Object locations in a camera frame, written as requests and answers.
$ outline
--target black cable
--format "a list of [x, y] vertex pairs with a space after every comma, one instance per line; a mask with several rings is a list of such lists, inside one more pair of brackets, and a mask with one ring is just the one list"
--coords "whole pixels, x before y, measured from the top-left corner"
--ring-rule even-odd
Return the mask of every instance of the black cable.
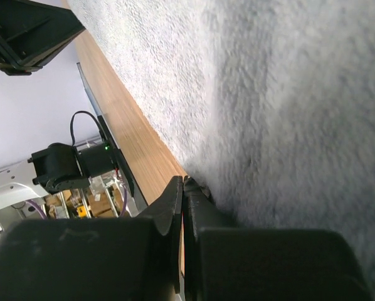
[[20, 206], [20, 207], [15, 207], [14, 205], [11, 205], [11, 207], [13, 208], [13, 209], [17, 209], [17, 210], [20, 210], [20, 209], [23, 209], [23, 207], [26, 205], [26, 202], [25, 201], [23, 201], [23, 205], [22, 206]]
[[100, 125], [98, 120], [95, 118], [95, 116], [93, 114], [91, 114], [90, 112], [87, 112], [87, 111], [77, 111], [76, 113], [73, 114], [73, 116], [70, 120], [70, 136], [72, 137], [72, 146], [74, 146], [75, 143], [76, 143], [75, 134], [73, 133], [73, 121], [75, 120], [75, 116], [77, 114], [86, 114], [86, 115], [90, 116], [94, 120], [96, 126], [98, 127], [98, 133], [100, 133], [100, 137], [101, 137], [102, 141], [105, 142], [106, 138], [105, 138], [104, 130], [102, 129], [102, 126]]

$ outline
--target wooden board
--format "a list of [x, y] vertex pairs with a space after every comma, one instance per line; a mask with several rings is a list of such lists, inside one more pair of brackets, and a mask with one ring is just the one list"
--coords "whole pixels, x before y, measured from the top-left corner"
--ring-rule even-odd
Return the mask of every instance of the wooden board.
[[[66, 0], [62, 1], [68, 8]], [[185, 176], [186, 173], [143, 116], [90, 33], [82, 33], [75, 39], [75, 44], [92, 93], [144, 197], [151, 204], [160, 196], [172, 176]]]

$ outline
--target carpet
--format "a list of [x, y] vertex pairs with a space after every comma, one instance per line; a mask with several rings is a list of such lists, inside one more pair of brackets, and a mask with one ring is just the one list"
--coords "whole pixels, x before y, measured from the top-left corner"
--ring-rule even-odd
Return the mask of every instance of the carpet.
[[338, 231], [375, 296], [375, 0], [69, 3], [219, 209]]

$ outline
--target yellow component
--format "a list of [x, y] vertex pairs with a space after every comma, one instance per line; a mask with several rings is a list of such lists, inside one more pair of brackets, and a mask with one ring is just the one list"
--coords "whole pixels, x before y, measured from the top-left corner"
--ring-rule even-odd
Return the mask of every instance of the yellow component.
[[84, 218], [87, 215], [86, 208], [84, 206], [77, 207], [77, 215], [79, 218]]

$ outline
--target white bracket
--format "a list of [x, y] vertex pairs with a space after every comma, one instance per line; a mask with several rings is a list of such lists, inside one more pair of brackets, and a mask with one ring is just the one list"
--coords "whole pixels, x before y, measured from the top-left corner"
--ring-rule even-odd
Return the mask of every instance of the white bracket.
[[34, 185], [36, 171], [27, 160], [0, 171], [0, 209], [27, 199], [42, 198], [48, 192], [41, 185]]

